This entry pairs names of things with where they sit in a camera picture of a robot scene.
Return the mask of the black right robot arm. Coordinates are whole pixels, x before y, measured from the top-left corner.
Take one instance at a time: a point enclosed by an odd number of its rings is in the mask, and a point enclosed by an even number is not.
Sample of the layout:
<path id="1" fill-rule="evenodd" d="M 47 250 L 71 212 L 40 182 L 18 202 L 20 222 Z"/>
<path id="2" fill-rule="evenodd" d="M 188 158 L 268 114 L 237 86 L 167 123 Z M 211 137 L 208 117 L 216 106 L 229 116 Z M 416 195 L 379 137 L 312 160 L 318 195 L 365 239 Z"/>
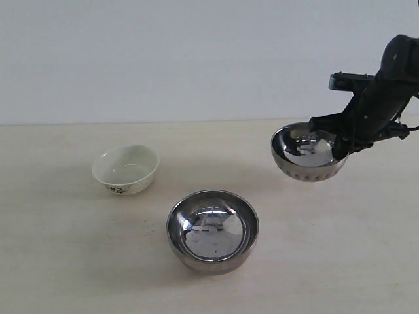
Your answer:
<path id="1" fill-rule="evenodd" d="M 412 128 L 399 119 L 418 96 L 418 39 L 395 36 L 384 49 L 376 75 L 336 72 L 330 76 L 329 89 L 353 93 L 342 112 L 309 121 L 310 131 L 335 136 L 335 159 L 370 148 L 376 141 L 404 139 Z"/>

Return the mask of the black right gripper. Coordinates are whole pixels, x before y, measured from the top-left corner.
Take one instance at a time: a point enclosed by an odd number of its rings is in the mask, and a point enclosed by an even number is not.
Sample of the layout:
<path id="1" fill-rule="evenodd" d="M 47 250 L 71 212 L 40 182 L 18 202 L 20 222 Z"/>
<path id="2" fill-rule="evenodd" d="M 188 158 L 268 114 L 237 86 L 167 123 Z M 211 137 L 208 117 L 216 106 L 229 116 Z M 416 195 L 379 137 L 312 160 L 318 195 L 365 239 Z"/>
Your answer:
<path id="1" fill-rule="evenodd" d="M 332 147 L 335 160 L 343 160 L 353 153 L 354 143 L 368 143 L 401 112 L 414 95 L 414 79 L 375 75 L 364 91 L 342 113 L 313 116 L 308 121 L 310 132 L 342 133 Z"/>

